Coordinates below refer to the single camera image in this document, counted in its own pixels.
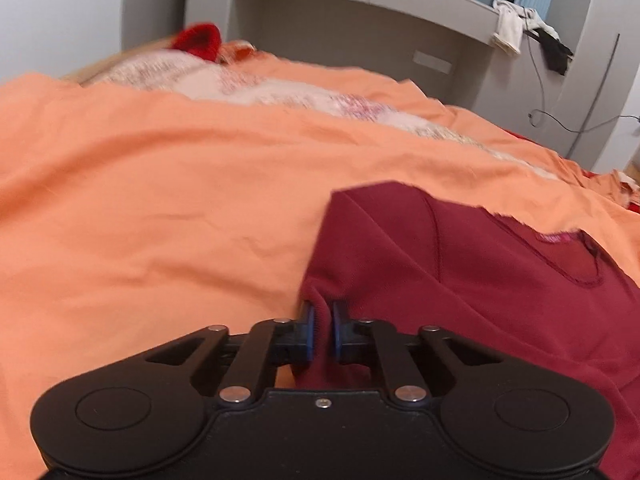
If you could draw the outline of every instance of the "power cord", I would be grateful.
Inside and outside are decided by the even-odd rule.
[[[527,29],[527,32],[530,32],[529,30],[529,20],[527,19],[526,15],[524,18],[524,23],[525,23],[525,27]],[[531,49],[531,37],[529,34],[526,34],[527,37],[527,46],[528,46],[528,50],[529,50],[529,57],[531,58],[531,62],[533,63],[533,68],[536,71],[536,76],[538,77],[538,83],[540,84],[540,100],[542,101],[542,109],[540,108],[534,108],[532,111],[530,111],[528,113],[528,117],[529,117],[529,124],[531,124],[531,126],[533,126],[534,128],[539,128],[542,123],[543,120],[540,119],[538,122],[534,122],[534,117],[533,114],[534,113],[539,113],[542,116],[546,116],[549,117],[551,119],[553,119],[556,123],[558,123],[563,129],[565,129],[566,131],[568,131],[569,133],[572,134],[586,134],[588,132],[592,132],[593,130],[597,130],[598,128],[604,126],[605,124],[609,124],[612,123],[613,121],[617,121],[618,119],[625,119],[625,118],[629,118],[629,119],[635,119],[636,121],[638,121],[640,123],[640,117],[635,116],[635,115],[618,115],[615,116],[613,118],[610,118],[608,121],[604,121],[603,123],[597,124],[596,126],[593,126],[591,128],[588,128],[587,130],[572,130],[570,128],[567,128],[566,126],[564,126],[564,124],[562,124],[558,119],[556,119],[555,117],[553,117],[552,114],[548,113],[546,111],[546,96],[545,96],[545,86],[542,83],[542,76],[540,75],[540,70],[538,69],[538,64],[536,63],[536,59],[533,56],[533,51]]]

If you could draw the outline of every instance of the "metal pin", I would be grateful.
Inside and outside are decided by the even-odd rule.
[[[218,393],[225,402],[244,402],[251,397],[251,390],[244,386],[228,386]]]
[[[427,392],[420,386],[400,386],[395,391],[396,397],[405,402],[418,402],[427,396]]]
[[[331,401],[329,399],[318,399],[316,400],[316,406],[325,410],[331,407]]]

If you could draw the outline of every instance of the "maroon shirt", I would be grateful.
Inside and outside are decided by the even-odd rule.
[[[318,324],[302,387],[366,380],[330,363],[331,300],[400,332],[439,325],[599,390],[616,416],[603,471],[640,478],[640,290],[584,232],[542,235],[397,182],[336,192],[302,298]]]

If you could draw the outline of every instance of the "orange bed sheet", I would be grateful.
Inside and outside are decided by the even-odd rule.
[[[411,84],[363,71],[270,57],[235,70],[497,135]],[[332,189],[393,179],[541,232],[583,229],[640,283],[640,216],[548,150],[522,158],[558,180],[475,146],[314,110],[39,75],[0,88],[0,121],[0,478],[44,471],[29,413],[60,380],[208,324],[244,332],[294,316]],[[505,151],[524,149],[507,139]]]

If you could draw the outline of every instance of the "bed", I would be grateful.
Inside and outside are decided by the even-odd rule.
[[[44,471],[28,420],[53,384],[212,322],[294,317],[334,189],[397,180],[541,233],[583,230],[640,284],[640,216],[617,173],[586,175],[409,81],[157,47],[81,86],[0,88],[2,478]]]

